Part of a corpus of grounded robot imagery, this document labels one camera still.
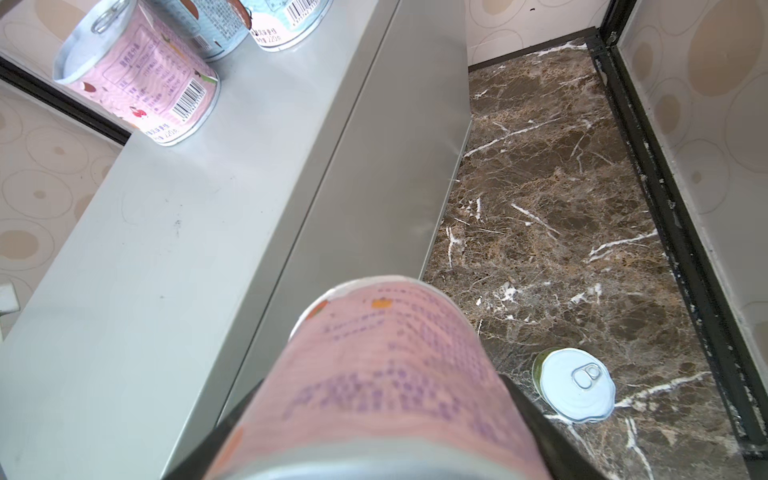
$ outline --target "brown marble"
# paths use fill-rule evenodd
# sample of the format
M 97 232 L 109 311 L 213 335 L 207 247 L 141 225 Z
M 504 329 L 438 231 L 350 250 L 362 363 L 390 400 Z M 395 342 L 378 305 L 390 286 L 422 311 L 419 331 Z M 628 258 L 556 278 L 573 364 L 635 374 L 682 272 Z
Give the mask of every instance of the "brown marble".
M 586 47 L 475 71 L 470 91 L 425 280 L 608 478 L 747 478 Z M 535 392 L 536 354 L 566 346 L 610 370 L 608 420 L 570 425 Z

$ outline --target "light blue can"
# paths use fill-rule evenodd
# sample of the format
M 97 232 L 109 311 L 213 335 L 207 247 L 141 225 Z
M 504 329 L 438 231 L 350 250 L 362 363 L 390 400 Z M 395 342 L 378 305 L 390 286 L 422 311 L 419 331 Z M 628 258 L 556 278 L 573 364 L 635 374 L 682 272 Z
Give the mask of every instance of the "light blue can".
M 145 1 L 205 61 L 222 58 L 248 36 L 227 0 Z
M 309 35 L 328 12 L 332 0 L 241 0 L 250 16 L 246 26 L 261 48 L 278 51 Z

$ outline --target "white can lid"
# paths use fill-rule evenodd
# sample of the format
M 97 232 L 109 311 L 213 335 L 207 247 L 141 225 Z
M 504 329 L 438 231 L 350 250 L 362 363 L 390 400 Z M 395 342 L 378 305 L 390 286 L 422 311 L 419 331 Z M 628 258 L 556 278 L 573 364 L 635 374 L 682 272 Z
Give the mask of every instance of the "white can lid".
M 616 385 L 603 363 L 579 349 L 550 353 L 541 364 L 541 395 L 576 423 L 599 422 L 614 411 Z
M 137 5 L 136 0 L 100 0 L 94 5 L 59 48 L 54 81 L 70 84 L 93 68 L 123 35 Z

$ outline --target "fallen can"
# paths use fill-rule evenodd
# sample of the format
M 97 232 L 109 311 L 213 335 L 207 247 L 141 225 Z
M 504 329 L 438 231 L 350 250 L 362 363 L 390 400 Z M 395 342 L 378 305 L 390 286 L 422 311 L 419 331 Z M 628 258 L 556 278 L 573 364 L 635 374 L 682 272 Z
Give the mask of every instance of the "fallen can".
M 600 422 L 614 411 L 611 374 L 584 350 L 546 349 L 534 359 L 531 375 L 538 394 L 571 422 Z
M 462 311 L 379 276 L 306 309 L 205 478 L 550 476 Z
M 332 0 L 229 0 L 261 48 L 279 51 L 317 28 Z
M 145 0 L 205 61 L 234 50 L 248 36 L 227 0 Z
M 216 72 L 141 0 L 101 0 L 54 60 L 53 79 L 161 145 L 189 137 L 219 95 Z

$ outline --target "can label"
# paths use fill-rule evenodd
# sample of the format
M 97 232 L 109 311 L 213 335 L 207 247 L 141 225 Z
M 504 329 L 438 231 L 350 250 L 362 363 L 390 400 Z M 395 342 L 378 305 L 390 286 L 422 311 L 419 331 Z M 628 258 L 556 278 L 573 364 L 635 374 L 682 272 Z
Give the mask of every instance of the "can label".
M 205 61 L 234 50 L 248 36 L 225 0 L 146 0 L 150 7 Z
M 246 21 L 250 34 L 268 50 L 291 45 L 320 20 L 330 1 L 242 0 L 250 14 L 250 21 Z
M 109 52 L 68 87 L 159 144 L 179 141 L 206 115 L 216 73 L 142 2 Z
M 308 309 L 205 478 L 305 445 L 372 437 L 421 438 L 549 478 L 462 311 L 418 280 L 359 282 L 367 280 Z

